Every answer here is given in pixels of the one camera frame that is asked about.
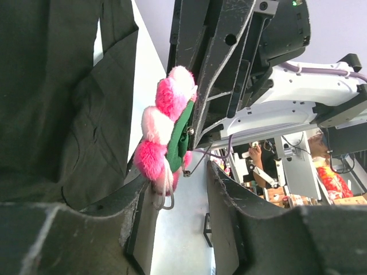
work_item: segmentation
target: person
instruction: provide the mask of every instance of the person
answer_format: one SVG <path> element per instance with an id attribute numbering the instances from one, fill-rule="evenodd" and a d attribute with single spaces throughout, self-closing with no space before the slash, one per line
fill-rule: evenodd
<path id="1" fill-rule="evenodd" d="M 313 159 L 320 157 L 328 160 L 330 158 L 327 141 L 321 131 L 318 131 L 316 135 L 310 137 L 308 139 L 308 143 L 310 147 L 310 155 Z M 252 147 L 251 144 L 243 144 L 240 146 L 235 146 L 233 150 L 239 154 L 240 158 L 243 152 L 248 151 L 249 157 L 252 159 L 253 164 L 262 169 L 270 177 L 276 179 L 278 177 L 276 164 L 274 161 L 276 155 L 274 150 L 271 148 L 271 146 L 273 146 L 275 149 L 274 139 L 265 140 L 259 144 L 260 145 L 256 145 L 254 147 Z M 244 182 L 251 182 L 253 180 L 256 182 L 258 187 L 271 188 L 269 183 L 267 183 L 262 177 L 258 176 L 258 174 L 253 173 L 253 171 L 249 171 L 248 175 L 244 175 Z"/>

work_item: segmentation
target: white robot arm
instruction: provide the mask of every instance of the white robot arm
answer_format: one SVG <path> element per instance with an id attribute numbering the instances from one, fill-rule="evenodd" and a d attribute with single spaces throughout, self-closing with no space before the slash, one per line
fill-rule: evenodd
<path id="1" fill-rule="evenodd" d="M 249 165 L 249 169 L 252 170 L 254 173 L 256 173 L 258 176 L 260 176 L 264 181 L 270 184 L 272 188 L 278 188 L 279 184 L 276 182 L 271 176 L 266 174 L 262 169 L 260 169 L 258 166 L 255 166 L 253 164 Z"/>
<path id="2" fill-rule="evenodd" d="M 232 144 L 237 145 L 314 129 L 320 124 L 324 127 L 347 127 L 366 122 L 366 101 L 349 110 L 350 117 L 345 112 L 323 123 L 315 121 L 320 115 L 317 105 L 339 108 L 361 94 L 358 90 L 360 81 L 351 77 L 353 69 L 346 62 L 327 65 L 289 62 L 288 65 L 298 68 L 298 71 L 275 66 L 270 77 L 273 87 L 250 107 L 238 111 L 234 118 L 221 122 L 221 140 L 215 142 L 213 148 L 227 146 L 231 135 Z M 305 68 L 323 69 L 325 72 L 339 70 L 345 75 L 304 73 Z"/>

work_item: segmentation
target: cardboard box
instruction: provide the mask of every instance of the cardboard box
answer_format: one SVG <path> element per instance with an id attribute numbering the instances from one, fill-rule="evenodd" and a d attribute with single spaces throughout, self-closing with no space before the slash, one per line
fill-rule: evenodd
<path id="1" fill-rule="evenodd" d="M 293 206 L 302 206 L 302 205 L 309 205 L 309 200 L 307 199 L 307 197 L 303 197 L 300 195 L 293 195 L 291 194 L 291 200 L 293 203 Z"/>
<path id="2" fill-rule="evenodd" d="M 336 205 L 367 205 L 366 194 L 352 198 L 335 199 Z"/>
<path id="3" fill-rule="evenodd" d="M 284 190 L 283 188 L 279 187 L 277 189 L 268 189 L 268 196 L 269 200 L 272 203 L 279 203 L 284 198 Z"/>

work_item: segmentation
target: pink pom-pom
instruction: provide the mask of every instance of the pink pom-pom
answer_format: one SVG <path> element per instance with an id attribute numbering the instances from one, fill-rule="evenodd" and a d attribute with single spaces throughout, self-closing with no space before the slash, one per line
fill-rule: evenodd
<path id="1" fill-rule="evenodd" d="M 196 92 L 193 90 L 195 80 L 192 73 L 183 66 L 177 66 L 171 70 L 169 77 L 176 81 L 180 91 L 185 95 L 186 100 L 191 99 L 193 93 Z"/>
<path id="2" fill-rule="evenodd" d="M 147 107 L 143 112 L 143 137 L 153 143 L 167 145 L 170 142 L 174 122 L 162 114 L 156 106 Z"/>
<path id="3" fill-rule="evenodd" d="M 157 180 L 164 171 L 164 159 L 167 146 L 144 140 L 135 151 L 134 164 L 143 176 Z"/>
<path id="4" fill-rule="evenodd" d="M 172 121 L 176 122 L 182 111 L 188 104 L 187 98 L 176 92 L 176 83 L 172 78 L 165 78 L 157 88 L 157 95 L 155 97 L 155 105 L 157 108 L 168 116 Z"/>
<path id="5" fill-rule="evenodd" d="M 185 154 L 185 157 L 183 158 L 183 162 L 185 164 L 185 169 L 188 168 L 188 166 L 190 165 L 190 163 L 193 160 L 193 153 L 192 151 L 187 151 Z"/>

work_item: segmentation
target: black fabric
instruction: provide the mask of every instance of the black fabric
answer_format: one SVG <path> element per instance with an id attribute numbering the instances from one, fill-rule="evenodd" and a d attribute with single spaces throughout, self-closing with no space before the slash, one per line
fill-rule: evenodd
<path id="1" fill-rule="evenodd" d="M 233 150 L 234 152 L 238 153 L 239 157 L 242 158 L 242 153 L 248 152 L 250 146 L 249 144 L 242 144 L 239 146 L 234 146 Z M 261 148 L 261 162 L 263 164 L 263 169 L 266 174 L 271 176 L 272 178 L 277 178 L 277 171 L 276 171 L 276 164 L 274 161 L 274 154 L 270 151 L 267 151 L 263 148 Z M 255 180 L 253 177 L 253 172 L 249 171 L 248 175 L 243 176 L 244 182 L 250 182 L 252 180 Z M 269 183 L 266 183 L 266 188 L 272 188 Z"/>
<path id="2" fill-rule="evenodd" d="M 63 187 L 80 209 L 122 185 L 137 30 L 130 0 L 0 2 L 0 201 L 62 201 Z"/>

